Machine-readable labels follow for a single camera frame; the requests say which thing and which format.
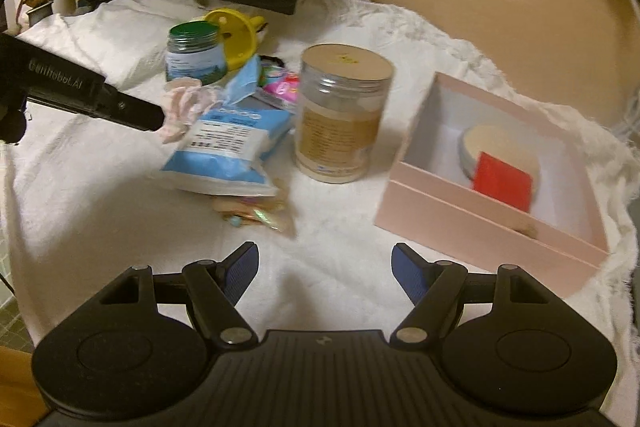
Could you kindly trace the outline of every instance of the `white label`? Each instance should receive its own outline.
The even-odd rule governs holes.
[[[218,44],[210,50],[195,53],[166,53],[168,80],[188,76],[197,78],[204,85],[217,82],[226,74],[225,50]]]
[[[198,120],[180,147],[186,152],[215,154],[241,160],[255,160],[269,139],[265,129],[209,120]]]

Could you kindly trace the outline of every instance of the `red card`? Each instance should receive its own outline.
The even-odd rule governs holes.
[[[480,153],[474,177],[474,190],[519,210],[529,212],[532,183],[531,176],[526,172],[489,156],[485,152]]]

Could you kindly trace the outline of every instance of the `open box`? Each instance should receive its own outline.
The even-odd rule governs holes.
[[[530,214],[472,190],[458,144],[469,127],[508,129],[538,156]],[[390,172],[375,224],[488,271],[517,264],[561,297],[607,257],[578,150],[543,115],[437,73]]]

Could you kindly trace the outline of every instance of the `jar lid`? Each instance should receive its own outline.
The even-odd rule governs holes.
[[[353,80],[389,80],[394,67],[377,53],[346,44],[317,44],[307,48],[302,60],[321,73]]]
[[[218,33],[218,26],[206,21],[185,22],[174,26],[169,37],[181,41],[190,39],[210,39]]]

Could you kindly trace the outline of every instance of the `transparent jar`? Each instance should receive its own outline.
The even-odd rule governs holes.
[[[225,49],[219,28],[206,21],[178,24],[166,44],[166,79],[188,76],[213,84],[226,75]]]
[[[374,52],[318,44],[302,55],[296,164],[326,183],[346,183],[369,168],[393,65]]]

